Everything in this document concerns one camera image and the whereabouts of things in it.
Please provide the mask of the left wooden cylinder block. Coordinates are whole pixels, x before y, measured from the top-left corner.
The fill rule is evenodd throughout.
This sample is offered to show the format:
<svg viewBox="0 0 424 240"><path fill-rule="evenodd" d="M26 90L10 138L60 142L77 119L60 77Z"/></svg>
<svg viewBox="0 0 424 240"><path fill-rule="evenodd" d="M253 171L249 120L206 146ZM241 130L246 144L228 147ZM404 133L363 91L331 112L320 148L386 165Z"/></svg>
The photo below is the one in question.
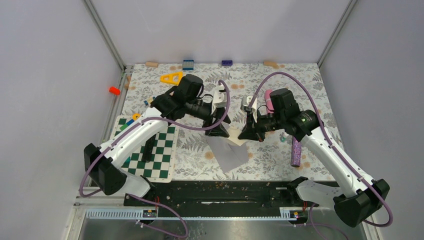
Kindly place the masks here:
<svg viewBox="0 0 424 240"><path fill-rule="evenodd" d="M149 67L149 68L157 68L157 67L159 66L159 63L157 63L157 62L147 61L147 62L145 63L145 66L146 66L146 67Z"/></svg>

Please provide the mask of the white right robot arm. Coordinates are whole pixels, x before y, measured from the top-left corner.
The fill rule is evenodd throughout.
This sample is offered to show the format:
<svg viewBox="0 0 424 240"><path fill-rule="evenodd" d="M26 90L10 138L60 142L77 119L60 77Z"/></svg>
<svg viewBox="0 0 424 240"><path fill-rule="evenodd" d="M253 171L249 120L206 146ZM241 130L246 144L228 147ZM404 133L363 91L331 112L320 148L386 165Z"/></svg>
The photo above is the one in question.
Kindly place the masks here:
<svg viewBox="0 0 424 240"><path fill-rule="evenodd" d="M270 94L274 111L262 115L252 96L241 100L246 112L246 124L238 136L240 140L263 142L267 132L285 130L312 152L337 182L337 187L298 177L287 185L287 201L299 206L304 201L333 209L340 220L356 227L378 211L390 186L384 179L376 180L363 171L333 140L322 121L312 110L300 110L293 93L287 88Z"/></svg>

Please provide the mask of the right wooden cylinder block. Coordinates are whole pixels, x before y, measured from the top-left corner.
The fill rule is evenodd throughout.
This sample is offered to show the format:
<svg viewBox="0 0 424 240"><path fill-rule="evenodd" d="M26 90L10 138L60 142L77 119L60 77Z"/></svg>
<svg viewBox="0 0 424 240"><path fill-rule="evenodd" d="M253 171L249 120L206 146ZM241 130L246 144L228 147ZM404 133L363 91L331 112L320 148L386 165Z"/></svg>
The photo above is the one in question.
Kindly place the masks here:
<svg viewBox="0 0 424 240"><path fill-rule="evenodd" d="M276 63L276 62L273 62L273 61L264 61L263 65L267 66L267 67L271 67L273 69L279 69L280 68L279 64Z"/></svg>

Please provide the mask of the floral patterned table mat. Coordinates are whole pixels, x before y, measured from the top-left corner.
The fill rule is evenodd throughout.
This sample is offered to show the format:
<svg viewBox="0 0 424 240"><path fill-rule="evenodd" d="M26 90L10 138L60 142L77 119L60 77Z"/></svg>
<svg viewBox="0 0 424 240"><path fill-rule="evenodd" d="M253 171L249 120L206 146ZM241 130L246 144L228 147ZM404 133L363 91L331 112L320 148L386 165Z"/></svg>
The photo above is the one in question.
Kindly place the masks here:
<svg viewBox="0 0 424 240"><path fill-rule="evenodd" d="M163 94L171 87L170 84L160 82L160 77L181 69L182 66L177 63L160 64L157 68L144 64L135 65L122 114L144 112L144 100ZM279 69L261 63L235 63L229 67L217 63L197 63L192 74L203 80L204 92L208 95L214 92L218 81L226 82L230 91L228 115L233 128L242 129L245 125L246 115L240 108L244 96L251 96L259 90L257 105L264 114L265 91L287 88L293 92L302 110L318 110L334 140L341 143L327 91L315 63L279 64ZM333 180L327 168L305 147L301 151L300 167L291 166L292 141L287 139L281 142L282 133L280 130L268 132L263 142L248 141L248 162L229 172L223 172L204 133L181 128L177 137L172 178L177 181L291 181L298 177L307 177L314 181Z"/></svg>

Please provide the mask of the orange plastic cap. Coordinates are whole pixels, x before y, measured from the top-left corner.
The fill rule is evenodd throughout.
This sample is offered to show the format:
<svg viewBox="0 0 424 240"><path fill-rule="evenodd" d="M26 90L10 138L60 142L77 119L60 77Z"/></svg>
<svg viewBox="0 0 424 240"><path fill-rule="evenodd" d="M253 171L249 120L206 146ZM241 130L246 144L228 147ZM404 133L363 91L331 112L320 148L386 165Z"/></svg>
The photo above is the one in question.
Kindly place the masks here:
<svg viewBox="0 0 424 240"><path fill-rule="evenodd" d="M121 94L121 90L119 88L114 87L114 86L111 86L108 89L108 91L115 96L119 96Z"/></svg>

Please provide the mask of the small coloured block toy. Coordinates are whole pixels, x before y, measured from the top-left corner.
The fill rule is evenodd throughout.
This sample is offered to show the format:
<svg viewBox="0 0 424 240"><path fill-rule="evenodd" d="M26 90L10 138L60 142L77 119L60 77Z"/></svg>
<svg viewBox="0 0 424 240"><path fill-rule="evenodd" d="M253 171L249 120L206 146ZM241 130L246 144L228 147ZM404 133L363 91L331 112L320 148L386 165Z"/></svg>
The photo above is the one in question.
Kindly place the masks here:
<svg viewBox="0 0 424 240"><path fill-rule="evenodd" d="M130 126L135 120L137 120L141 115L139 113L135 113L129 119L120 119L118 124L120 125L119 130L123 131L128 126Z"/></svg>

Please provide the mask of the tan lined letter paper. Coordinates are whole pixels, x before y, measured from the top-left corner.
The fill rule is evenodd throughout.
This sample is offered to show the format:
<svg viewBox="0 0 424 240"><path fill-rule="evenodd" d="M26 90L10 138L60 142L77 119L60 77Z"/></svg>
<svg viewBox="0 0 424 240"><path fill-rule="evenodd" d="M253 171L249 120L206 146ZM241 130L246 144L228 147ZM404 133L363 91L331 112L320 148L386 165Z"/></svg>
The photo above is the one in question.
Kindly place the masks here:
<svg viewBox="0 0 424 240"><path fill-rule="evenodd" d="M234 127L229 127L227 132L229 134L229 137L226 139L228 144L233 146L242 146L247 142L245 139L239 139L239 135L242 133L241 130Z"/></svg>

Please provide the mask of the blue building brick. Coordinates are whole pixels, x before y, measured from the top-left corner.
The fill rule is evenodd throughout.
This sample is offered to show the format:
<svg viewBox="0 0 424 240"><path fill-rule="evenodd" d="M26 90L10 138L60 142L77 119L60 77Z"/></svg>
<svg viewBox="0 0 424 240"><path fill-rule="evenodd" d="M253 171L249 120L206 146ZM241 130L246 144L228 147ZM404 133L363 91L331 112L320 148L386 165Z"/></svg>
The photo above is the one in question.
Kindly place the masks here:
<svg viewBox="0 0 424 240"><path fill-rule="evenodd" d="M194 70L195 62L192 59L184 59L181 67L183 71L192 71Z"/></svg>

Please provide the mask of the wooden cylinder block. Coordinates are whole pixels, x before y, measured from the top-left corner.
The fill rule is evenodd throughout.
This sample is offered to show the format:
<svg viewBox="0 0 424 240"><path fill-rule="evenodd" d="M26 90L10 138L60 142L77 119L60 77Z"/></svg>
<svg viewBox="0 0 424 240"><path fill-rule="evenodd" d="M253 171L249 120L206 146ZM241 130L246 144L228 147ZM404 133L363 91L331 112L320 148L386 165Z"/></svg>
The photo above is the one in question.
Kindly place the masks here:
<svg viewBox="0 0 424 240"><path fill-rule="evenodd" d="M157 67L159 66L159 63L157 63L157 62L147 61L147 62L145 63L145 66L146 66L146 67L149 67L149 68L157 68Z"/></svg>
<svg viewBox="0 0 424 240"><path fill-rule="evenodd" d="M264 61L263 65L267 66L267 67L271 67L273 69L279 69L280 68L279 64L276 63L276 62L273 62L273 61Z"/></svg>

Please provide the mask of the grey paper envelope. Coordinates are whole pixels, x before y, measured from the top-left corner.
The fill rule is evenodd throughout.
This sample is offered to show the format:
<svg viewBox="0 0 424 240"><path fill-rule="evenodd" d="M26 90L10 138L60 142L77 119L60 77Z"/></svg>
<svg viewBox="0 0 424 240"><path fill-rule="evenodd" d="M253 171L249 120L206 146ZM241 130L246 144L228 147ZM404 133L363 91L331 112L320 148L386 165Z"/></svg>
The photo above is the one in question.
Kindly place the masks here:
<svg viewBox="0 0 424 240"><path fill-rule="evenodd" d="M228 143L226 138L218 136L206 136L205 139L223 173L232 171L249 161L245 143L242 145Z"/></svg>

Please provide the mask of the purple glitter microphone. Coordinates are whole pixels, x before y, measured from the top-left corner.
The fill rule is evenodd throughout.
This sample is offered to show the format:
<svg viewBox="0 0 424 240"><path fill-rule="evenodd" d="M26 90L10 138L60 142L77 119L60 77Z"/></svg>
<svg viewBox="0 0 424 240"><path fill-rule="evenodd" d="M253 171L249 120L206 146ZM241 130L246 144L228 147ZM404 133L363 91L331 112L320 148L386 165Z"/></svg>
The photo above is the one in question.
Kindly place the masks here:
<svg viewBox="0 0 424 240"><path fill-rule="evenodd" d="M291 146L291 159L290 165L292 167L298 168L301 165L302 158L302 144L297 141L296 138L292 138L292 146Z"/></svg>

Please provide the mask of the dark purple building brick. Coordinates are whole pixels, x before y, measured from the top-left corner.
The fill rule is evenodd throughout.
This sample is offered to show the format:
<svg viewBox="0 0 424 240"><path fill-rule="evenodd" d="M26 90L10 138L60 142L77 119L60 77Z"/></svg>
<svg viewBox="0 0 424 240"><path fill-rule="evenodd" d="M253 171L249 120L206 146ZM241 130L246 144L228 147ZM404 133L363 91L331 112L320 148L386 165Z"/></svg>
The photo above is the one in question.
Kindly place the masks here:
<svg viewBox="0 0 424 240"><path fill-rule="evenodd" d="M233 65L233 61L232 60L222 60L221 61L221 65L222 66L232 66Z"/></svg>

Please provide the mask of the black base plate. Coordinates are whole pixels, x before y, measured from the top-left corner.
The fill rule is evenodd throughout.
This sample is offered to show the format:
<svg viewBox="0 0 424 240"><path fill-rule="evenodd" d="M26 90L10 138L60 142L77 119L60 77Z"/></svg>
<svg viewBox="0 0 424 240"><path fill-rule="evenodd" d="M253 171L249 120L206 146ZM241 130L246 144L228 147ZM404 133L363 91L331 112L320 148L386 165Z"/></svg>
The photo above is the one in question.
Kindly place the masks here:
<svg viewBox="0 0 424 240"><path fill-rule="evenodd" d="M180 216L279 217L280 208L304 210L312 203L295 200L287 181L171 181L155 183L144 196Z"/></svg>

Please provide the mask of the yellow triangle toy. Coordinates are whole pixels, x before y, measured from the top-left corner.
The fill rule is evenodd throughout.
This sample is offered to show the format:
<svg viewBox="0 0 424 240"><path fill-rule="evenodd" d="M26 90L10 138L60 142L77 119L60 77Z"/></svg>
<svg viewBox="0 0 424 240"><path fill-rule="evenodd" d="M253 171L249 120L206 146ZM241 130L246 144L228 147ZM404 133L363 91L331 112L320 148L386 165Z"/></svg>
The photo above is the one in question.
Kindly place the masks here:
<svg viewBox="0 0 424 240"><path fill-rule="evenodd" d="M181 79L183 77L183 72L182 71L178 71L178 72L173 72L173 73L169 73L169 74L165 74L162 75L160 77L160 82L164 83L164 84L169 84L169 85L175 85L178 86Z"/></svg>

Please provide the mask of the black rectangular bar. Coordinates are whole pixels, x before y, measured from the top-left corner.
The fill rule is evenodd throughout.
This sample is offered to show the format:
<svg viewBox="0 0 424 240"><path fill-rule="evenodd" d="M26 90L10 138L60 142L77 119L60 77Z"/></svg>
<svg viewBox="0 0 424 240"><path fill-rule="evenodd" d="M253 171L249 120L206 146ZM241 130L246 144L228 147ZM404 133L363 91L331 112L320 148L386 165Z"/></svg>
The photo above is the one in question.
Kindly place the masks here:
<svg viewBox="0 0 424 240"><path fill-rule="evenodd" d="M142 157L141 157L142 162L149 163L151 161L151 158L153 155L153 148L155 146L155 139L156 139L156 136L153 135L145 142Z"/></svg>

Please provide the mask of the wooden toy car blue wheels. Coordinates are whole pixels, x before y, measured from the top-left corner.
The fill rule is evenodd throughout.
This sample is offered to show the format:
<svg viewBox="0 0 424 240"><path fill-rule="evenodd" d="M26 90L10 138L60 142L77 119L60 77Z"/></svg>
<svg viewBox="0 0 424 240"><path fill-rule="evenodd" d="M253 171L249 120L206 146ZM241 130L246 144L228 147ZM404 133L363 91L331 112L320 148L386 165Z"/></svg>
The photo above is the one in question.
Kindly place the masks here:
<svg viewBox="0 0 424 240"><path fill-rule="evenodd" d="M155 97L153 96L153 97L150 97L150 98L144 100L143 103L146 107L149 107L154 100L155 100Z"/></svg>

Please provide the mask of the pink toy microphone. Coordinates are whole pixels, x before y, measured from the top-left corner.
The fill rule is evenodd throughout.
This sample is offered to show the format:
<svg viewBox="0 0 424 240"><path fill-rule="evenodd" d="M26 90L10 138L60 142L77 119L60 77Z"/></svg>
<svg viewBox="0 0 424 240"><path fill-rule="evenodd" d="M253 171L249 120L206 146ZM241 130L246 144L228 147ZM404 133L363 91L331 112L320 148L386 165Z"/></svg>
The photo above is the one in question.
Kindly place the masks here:
<svg viewBox="0 0 424 240"><path fill-rule="evenodd" d="M274 107L273 107L272 100L271 100L271 96L270 96L271 92L272 92L272 90L271 90L271 89L267 89L267 90L264 92L264 100L265 100L265 105L266 105L266 112L267 112L268 114L270 114L270 113L273 113L273 112L274 112Z"/></svg>

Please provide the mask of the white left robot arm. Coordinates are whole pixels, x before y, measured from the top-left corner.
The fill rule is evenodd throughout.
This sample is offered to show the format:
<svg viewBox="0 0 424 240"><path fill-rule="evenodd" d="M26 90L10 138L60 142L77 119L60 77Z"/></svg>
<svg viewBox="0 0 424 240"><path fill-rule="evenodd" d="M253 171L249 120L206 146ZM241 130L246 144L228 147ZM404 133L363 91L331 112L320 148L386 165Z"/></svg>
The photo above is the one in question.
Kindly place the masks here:
<svg viewBox="0 0 424 240"><path fill-rule="evenodd" d="M122 165L132 153L155 134L175 125L193 131L209 131L222 125L230 109L230 89L219 80L217 93L219 103L225 103L221 115L214 114L214 103L209 108L200 103L203 80L193 74L183 76L179 85L158 95L145 112L130 126L111 140L99 146L88 144L84 150L85 174L79 194L87 198L99 192L106 196L125 193L148 206L155 200L155 192L144 177L129 173Z"/></svg>

